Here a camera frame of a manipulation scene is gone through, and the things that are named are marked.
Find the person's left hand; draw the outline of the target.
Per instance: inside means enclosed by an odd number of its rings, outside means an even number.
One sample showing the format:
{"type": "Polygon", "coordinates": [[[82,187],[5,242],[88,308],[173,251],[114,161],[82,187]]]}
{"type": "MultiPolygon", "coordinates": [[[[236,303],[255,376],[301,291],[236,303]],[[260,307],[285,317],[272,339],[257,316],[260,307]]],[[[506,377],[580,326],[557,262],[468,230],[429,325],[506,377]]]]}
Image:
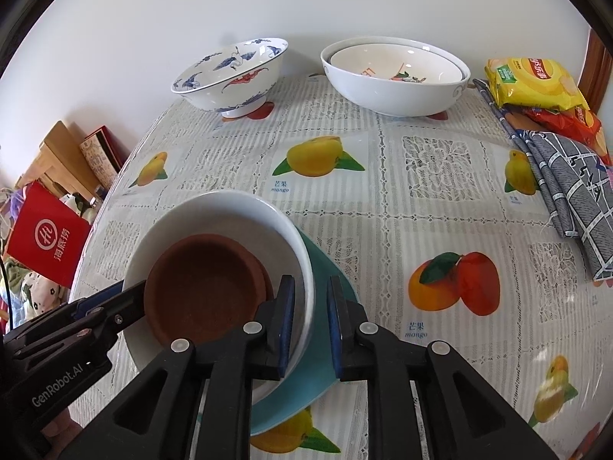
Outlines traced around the person's left hand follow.
{"type": "Polygon", "coordinates": [[[72,419],[70,410],[64,409],[43,429],[44,436],[50,441],[52,451],[61,452],[80,432],[82,427],[72,419]]]}

